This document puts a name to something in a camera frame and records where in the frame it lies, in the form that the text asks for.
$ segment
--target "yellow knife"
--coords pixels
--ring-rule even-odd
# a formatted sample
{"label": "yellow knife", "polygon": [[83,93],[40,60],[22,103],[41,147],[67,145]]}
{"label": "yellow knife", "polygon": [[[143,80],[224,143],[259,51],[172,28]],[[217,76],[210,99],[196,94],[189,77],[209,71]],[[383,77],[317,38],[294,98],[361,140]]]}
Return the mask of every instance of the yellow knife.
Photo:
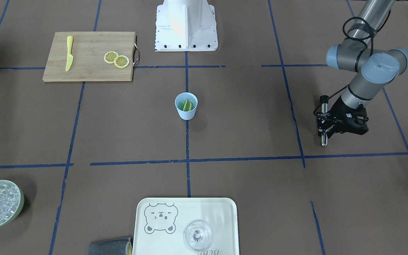
{"label": "yellow knife", "polygon": [[73,36],[67,36],[67,63],[65,65],[65,70],[68,71],[72,66],[73,56],[72,56],[72,44],[73,44]]}

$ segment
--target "wooden cutting board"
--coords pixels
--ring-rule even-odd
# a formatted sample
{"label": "wooden cutting board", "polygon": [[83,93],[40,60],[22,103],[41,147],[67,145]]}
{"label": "wooden cutting board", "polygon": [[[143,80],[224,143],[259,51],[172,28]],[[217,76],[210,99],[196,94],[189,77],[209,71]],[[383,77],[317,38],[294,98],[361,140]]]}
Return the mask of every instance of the wooden cutting board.
{"label": "wooden cutting board", "polygon": [[[67,36],[73,36],[73,64],[65,71]],[[45,82],[131,81],[135,32],[56,32],[45,67]],[[117,68],[104,61],[105,53],[126,55],[130,64]]]}

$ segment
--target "cup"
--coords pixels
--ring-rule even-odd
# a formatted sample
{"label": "cup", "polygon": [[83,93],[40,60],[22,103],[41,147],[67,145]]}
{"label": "cup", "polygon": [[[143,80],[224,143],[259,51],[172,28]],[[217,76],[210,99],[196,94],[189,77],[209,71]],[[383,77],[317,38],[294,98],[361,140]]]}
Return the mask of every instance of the cup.
{"label": "cup", "polygon": [[[193,108],[190,111],[183,111],[183,105],[186,100],[188,100],[188,102],[192,103],[193,105]],[[182,119],[191,120],[194,117],[194,114],[196,113],[196,108],[198,106],[198,99],[196,98],[194,94],[183,92],[183,93],[180,93],[176,97],[174,104],[176,106],[179,116]]]}

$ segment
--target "lemon slice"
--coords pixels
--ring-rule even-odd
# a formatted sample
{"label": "lemon slice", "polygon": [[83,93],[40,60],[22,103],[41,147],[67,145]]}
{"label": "lemon slice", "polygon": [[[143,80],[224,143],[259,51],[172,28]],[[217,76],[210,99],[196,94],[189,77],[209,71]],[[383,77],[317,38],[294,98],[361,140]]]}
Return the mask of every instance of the lemon slice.
{"label": "lemon slice", "polygon": [[127,56],[120,55],[117,56],[116,59],[114,60],[114,65],[117,68],[126,68],[130,64],[130,60],[128,59]]}
{"label": "lemon slice", "polygon": [[105,62],[107,63],[114,63],[114,60],[119,56],[119,54],[115,51],[109,51],[105,54]]}

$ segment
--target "gray towel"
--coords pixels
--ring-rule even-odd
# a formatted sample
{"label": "gray towel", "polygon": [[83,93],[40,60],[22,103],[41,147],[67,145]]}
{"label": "gray towel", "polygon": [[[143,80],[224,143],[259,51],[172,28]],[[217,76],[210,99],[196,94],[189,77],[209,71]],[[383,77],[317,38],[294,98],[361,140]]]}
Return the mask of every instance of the gray towel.
{"label": "gray towel", "polygon": [[88,255],[131,255],[131,238],[120,237],[89,244]]}

